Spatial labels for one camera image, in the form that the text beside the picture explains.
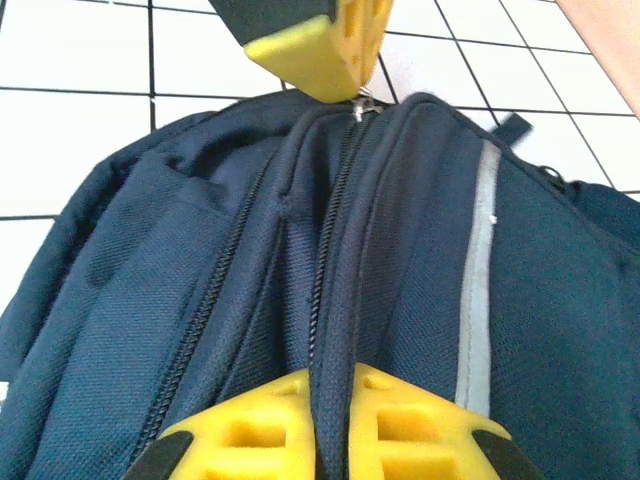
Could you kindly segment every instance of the yellow 3d printed part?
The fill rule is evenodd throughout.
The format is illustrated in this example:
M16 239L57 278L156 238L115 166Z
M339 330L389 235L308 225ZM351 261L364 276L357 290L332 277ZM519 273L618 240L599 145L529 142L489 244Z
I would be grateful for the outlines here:
M363 364L348 457L350 480L543 478L497 423ZM300 370L173 425L124 480L313 480L315 462Z
M320 101L340 102L371 78L392 0L212 3L251 60Z

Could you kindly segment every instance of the zipper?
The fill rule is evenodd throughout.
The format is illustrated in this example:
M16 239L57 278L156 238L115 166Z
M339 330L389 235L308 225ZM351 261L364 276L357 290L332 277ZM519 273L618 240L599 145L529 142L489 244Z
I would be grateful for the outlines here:
M242 238L249 213L253 205L256 202L258 196L258 190L262 184L267 167L271 163L271 160L275 156L275 153L264 163L262 169L258 173L258 176L253 182L251 189L249 190L246 200L242 205L242 208L234 218L231 230L227 235L225 243L222 247L222 251L216 261L216 265L209 277L204 294L202 295L198 306L189 320L185 333L180 340L178 349L176 350L169 368L167 369L160 388L153 399L153 403L147 413L140 436L136 442L136 446L131 454L129 465L140 456L142 451L156 439L160 433L162 422L164 421L169 407L175 396L180 381L184 376L184 373L189 365L189 361L193 356L193 353L198 345L198 341L207 326L209 318L213 313L216 302L222 290L222 285L229 272L231 263L235 256L236 250Z
M331 200L327 207L322 229L320 231L320 241L318 242L318 260L316 267L316 276L313 283L313 296L311 300L311 317L309 319L309 366L313 364L313 357L316 347L316 333L318 330L318 320L320 318L320 302L322 301L322 285L327 269L327 260L329 257L329 245L331 243L331 235L338 218L338 212L342 199L344 197L347 181L356 156L360 151L360 147L364 141L367 130L373 123L376 114L382 111L382 107L376 106L371 96L371 92L366 89L360 89L358 98L353 102L353 116L355 120L348 127L343 139L342 148L340 150L340 170L333 187Z

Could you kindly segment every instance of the black tab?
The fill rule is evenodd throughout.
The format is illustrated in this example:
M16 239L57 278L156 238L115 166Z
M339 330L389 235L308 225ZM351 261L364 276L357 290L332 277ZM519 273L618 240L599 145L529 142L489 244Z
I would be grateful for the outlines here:
M517 113L510 114L504 122L491 130L491 133L510 147L522 140L533 127Z
M544 480L542 473L511 440L486 430L475 430L472 435L500 480Z
M187 431L156 440L131 465L122 480L168 480L192 441L193 434Z

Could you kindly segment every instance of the fabric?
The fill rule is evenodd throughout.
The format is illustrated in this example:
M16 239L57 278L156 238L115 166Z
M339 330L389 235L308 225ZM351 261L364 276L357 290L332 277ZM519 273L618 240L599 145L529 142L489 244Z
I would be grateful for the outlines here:
M640 478L640 206L552 182L430 95L368 115L277 93L99 164L0 318L0 478L120 478L164 428L311 348L318 476L347 478L356 362L456 397L487 144L475 391L547 478Z

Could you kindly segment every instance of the white tile wall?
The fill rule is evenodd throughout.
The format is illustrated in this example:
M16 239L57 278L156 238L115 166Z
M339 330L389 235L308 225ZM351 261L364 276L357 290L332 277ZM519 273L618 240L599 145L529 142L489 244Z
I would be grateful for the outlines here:
M153 0L152 35L149 0L0 3L2 310L51 225L38 218L59 213L98 161L281 83L207 0ZM387 29L378 98L433 92L484 128L492 109L499 120L517 110L534 126L516 147L524 159L568 179L608 176L640 200L640 123L554 2L395 0Z

